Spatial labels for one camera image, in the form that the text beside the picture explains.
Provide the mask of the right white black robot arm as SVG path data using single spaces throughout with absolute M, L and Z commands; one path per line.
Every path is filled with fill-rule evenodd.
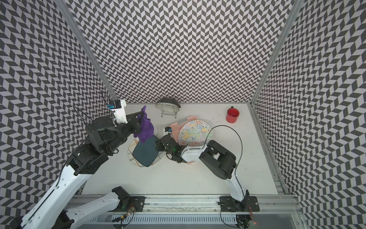
M 236 176 L 236 156 L 214 140 L 200 147 L 179 145 L 170 134 L 156 141 L 156 150 L 163 151 L 177 163 L 201 161 L 214 175 L 224 180 L 230 189 L 230 197 L 220 200 L 221 210 L 226 212 L 251 211 L 250 194 L 244 191 Z

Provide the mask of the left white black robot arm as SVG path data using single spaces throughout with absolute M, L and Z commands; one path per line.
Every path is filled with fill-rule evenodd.
M 69 156 L 60 176 L 35 207 L 10 222 L 12 229 L 77 229 L 89 220 L 126 207 L 130 195 L 122 187 L 80 207 L 66 210 L 76 191 L 113 156 L 130 135 L 142 131 L 145 112 L 125 114 L 113 110 L 115 118 L 103 116 L 86 126 L 87 138 Z

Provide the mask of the colourful speckled round plate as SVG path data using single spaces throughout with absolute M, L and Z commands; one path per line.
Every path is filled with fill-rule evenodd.
M 200 147 L 213 140 L 211 126 L 202 120 L 192 120 L 186 123 L 178 134 L 178 143 L 184 146 Z

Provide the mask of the purple cloth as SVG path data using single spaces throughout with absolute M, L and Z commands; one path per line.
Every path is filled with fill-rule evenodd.
M 141 143 L 144 143 L 147 139 L 153 137 L 154 134 L 154 126 L 147 117 L 146 108 L 147 106 L 144 106 L 141 110 L 142 113 L 137 116 L 141 126 L 141 132 L 139 134 L 134 134 L 134 137 L 139 138 Z

